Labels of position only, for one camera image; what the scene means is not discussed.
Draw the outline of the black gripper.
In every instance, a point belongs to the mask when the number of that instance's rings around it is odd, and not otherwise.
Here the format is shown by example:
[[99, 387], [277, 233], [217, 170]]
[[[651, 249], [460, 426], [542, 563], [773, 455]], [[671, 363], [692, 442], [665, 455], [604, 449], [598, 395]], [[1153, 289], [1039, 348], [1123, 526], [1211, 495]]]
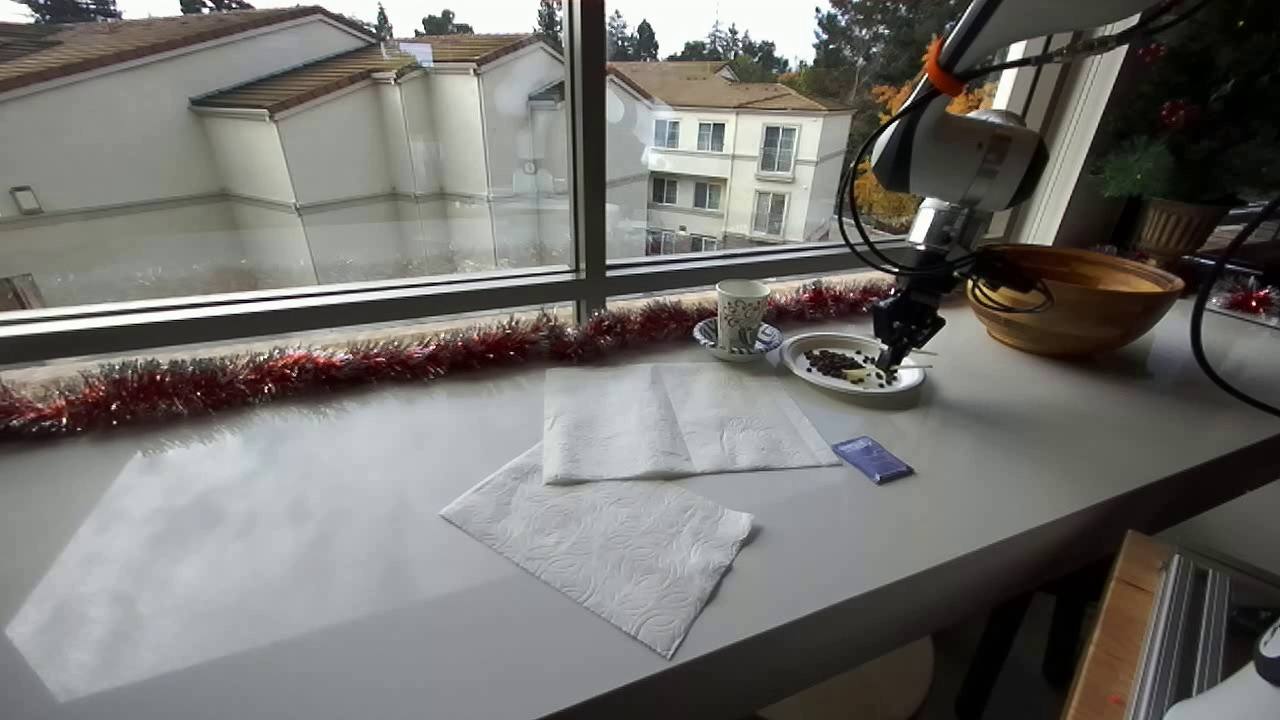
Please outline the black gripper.
[[940, 304], [961, 286], [961, 266], [949, 252], [920, 252], [912, 267], [897, 275], [885, 308], [871, 313], [871, 332], [887, 354], [917, 354], [940, 327]]

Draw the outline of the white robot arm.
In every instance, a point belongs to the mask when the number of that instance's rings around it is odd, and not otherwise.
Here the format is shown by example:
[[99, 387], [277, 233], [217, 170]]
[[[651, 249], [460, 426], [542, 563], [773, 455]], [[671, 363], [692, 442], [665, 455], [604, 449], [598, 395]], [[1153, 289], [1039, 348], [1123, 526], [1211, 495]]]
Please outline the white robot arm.
[[992, 212], [1025, 206], [1048, 163], [1044, 140], [1002, 111], [958, 118], [949, 100], [992, 74], [1010, 46], [1092, 31], [1102, 50], [1164, 21], [1180, 0], [967, 0], [961, 21], [923, 52], [908, 104], [869, 147], [887, 194], [940, 206], [940, 226], [902, 271], [891, 299], [871, 313], [887, 363], [923, 348], [940, 327], [940, 299], [975, 271]]

